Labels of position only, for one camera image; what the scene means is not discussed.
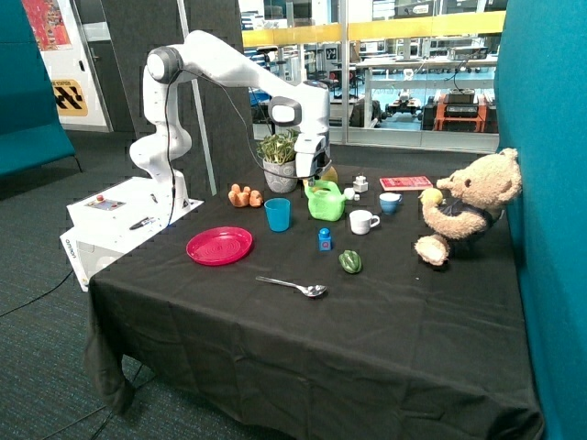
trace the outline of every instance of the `green leaves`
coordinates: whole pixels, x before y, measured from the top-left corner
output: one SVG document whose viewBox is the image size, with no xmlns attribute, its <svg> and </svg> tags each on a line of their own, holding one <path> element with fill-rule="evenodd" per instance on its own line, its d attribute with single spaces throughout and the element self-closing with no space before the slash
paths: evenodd
<svg viewBox="0 0 587 440">
<path fill-rule="evenodd" d="M 268 162 L 283 165 L 295 159 L 294 145 L 299 133 L 291 128 L 286 133 L 276 133 L 266 136 L 259 146 L 257 153 Z"/>
</svg>

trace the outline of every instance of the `teal wall panel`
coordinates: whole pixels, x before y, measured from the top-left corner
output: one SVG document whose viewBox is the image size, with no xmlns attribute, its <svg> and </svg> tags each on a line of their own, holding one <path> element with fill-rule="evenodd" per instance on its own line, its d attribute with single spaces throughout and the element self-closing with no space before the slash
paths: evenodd
<svg viewBox="0 0 587 440">
<path fill-rule="evenodd" d="M 587 4 L 510 0 L 496 73 L 500 148 L 519 150 L 508 214 L 547 438 L 587 433 Z"/>
<path fill-rule="evenodd" d="M 2 0 L 0 175 L 72 156 L 49 75 L 21 0 Z"/>
</svg>

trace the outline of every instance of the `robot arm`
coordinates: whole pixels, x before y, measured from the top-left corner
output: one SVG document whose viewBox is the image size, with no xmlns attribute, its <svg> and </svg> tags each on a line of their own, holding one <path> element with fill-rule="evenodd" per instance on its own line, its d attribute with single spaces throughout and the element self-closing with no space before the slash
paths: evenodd
<svg viewBox="0 0 587 440">
<path fill-rule="evenodd" d="M 157 131 L 133 144 L 130 156 L 159 186 L 169 188 L 175 178 L 177 191 L 184 191 L 182 174 L 169 166 L 169 160 L 181 157 L 192 146 L 177 114 L 177 85 L 200 76 L 225 87 L 257 87 L 271 96 L 269 113 L 275 125 L 299 127 L 295 144 L 298 177 L 313 182 L 330 167 L 327 87 L 321 82 L 290 85 L 219 38 L 196 30 L 183 44 L 157 48 L 147 58 L 144 112 Z M 176 198 L 182 197 L 185 194 L 176 193 Z"/>
</svg>

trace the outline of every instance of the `potted plant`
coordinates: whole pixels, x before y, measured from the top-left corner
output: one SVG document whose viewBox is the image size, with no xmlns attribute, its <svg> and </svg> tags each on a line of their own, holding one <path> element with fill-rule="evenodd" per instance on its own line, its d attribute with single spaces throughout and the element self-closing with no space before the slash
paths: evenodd
<svg viewBox="0 0 587 440">
<path fill-rule="evenodd" d="M 294 145 L 298 134 L 289 128 L 285 133 L 266 136 L 257 148 L 263 159 L 265 180 L 274 193 L 289 193 L 297 185 Z"/>
</svg>

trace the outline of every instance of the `glass wall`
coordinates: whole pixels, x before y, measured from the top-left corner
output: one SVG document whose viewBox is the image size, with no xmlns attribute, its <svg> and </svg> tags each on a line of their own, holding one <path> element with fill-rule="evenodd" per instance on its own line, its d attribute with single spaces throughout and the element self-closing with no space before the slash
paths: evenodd
<svg viewBox="0 0 587 440">
<path fill-rule="evenodd" d="M 493 79 L 506 0 L 240 0 L 240 6 L 252 59 L 285 81 L 327 84 L 332 141 L 496 149 Z M 260 123 L 254 96 L 262 137 L 271 127 Z"/>
</svg>

